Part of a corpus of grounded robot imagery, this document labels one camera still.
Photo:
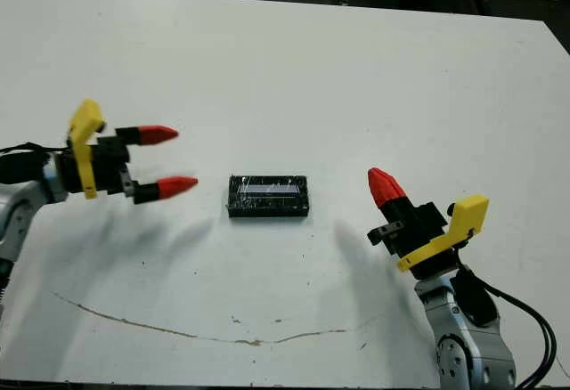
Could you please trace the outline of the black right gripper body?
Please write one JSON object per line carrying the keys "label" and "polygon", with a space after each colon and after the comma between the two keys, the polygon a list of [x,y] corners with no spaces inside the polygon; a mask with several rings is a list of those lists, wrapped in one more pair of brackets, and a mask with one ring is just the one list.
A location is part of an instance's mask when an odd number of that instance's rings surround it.
{"label": "black right gripper body", "polygon": [[[433,202],[413,206],[410,201],[387,201],[380,207],[387,223],[367,237],[373,246],[383,243],[390,255],[404,258],[444,234],[446,220]],[[425,280],[456,268],[454,254],[446,250],[410,268],[416,280]]]}

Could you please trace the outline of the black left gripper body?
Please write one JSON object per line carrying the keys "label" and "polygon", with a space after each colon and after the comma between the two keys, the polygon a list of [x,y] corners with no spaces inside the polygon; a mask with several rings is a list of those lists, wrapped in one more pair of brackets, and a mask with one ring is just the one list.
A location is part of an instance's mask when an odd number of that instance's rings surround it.
{"label": "black left gripper body", "polygon": [[95,198],[98,191],[106,191],[109,195],[124,193],[126,197],[134,196],[134,181],[129,174],[127,163],[130,154],[126,141],[118,136],[104,136],[97,139],[91,148],[91,168],[93,181],[82,185],[77,160],[72,149],[66,149],[56,159],[63,188],[69,193],[82,192],[86,198]]}

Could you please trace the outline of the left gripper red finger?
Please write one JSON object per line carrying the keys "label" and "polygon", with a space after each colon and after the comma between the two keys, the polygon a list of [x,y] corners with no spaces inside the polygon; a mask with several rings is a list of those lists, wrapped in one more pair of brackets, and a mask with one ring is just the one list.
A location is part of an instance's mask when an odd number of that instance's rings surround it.
{"label": "left gripper red finger", "polygon": [[156,145],[175,139],[179,133],[167,126],[129,126],[115,129],[116,136],[125,145]]}
{"label": "left gripper red finger", "polygon": [[160,179],[155,183],[134,183],[133,201],[135,204],[143,204],[170,199],[190,190],[198,182],[199,180],[194,177],[173,176]]}

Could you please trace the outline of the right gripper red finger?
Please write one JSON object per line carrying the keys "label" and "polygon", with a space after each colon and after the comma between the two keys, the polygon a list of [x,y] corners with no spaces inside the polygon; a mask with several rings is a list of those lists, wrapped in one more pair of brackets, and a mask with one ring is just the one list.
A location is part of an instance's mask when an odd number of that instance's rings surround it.
{"label": "right gripper red finger", "polygon": [[389,223],[398,218],[396,200],[402,197],[402,188],[387,172],[372,167],[368,170],[368,184],[371,196],[382,215]]}
{"label": "right gripper red finger", "polygon": [[413,210],[396,179],[377,167],[374,168],[374,202],[389,223],[403,220]]}

